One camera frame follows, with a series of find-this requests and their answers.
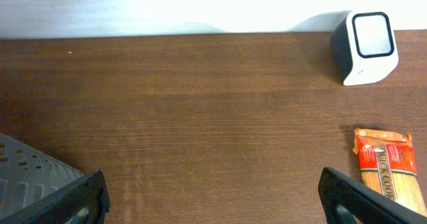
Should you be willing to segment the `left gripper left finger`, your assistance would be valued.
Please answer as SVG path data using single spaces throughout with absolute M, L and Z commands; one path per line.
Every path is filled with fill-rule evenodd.
M 102 171 L 82 176 L 41 200 L 5 217 L 2 223 L 66 223 L 81 210 L 88 214 L 81 223 L 103 224 L 110 198 Z

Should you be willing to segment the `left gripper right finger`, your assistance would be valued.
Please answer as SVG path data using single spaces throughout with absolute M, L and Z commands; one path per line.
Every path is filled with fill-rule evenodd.
M 328 224 L 389 223 L 426 224 L 426 217 L 349 178 L 325 167 L 318 193 Z

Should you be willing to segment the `orange spaghetti package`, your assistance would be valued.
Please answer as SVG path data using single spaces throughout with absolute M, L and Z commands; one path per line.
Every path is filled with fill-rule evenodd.
M 365 186 L 426 216 L 410 134 L 357 128 L 353 152 Z

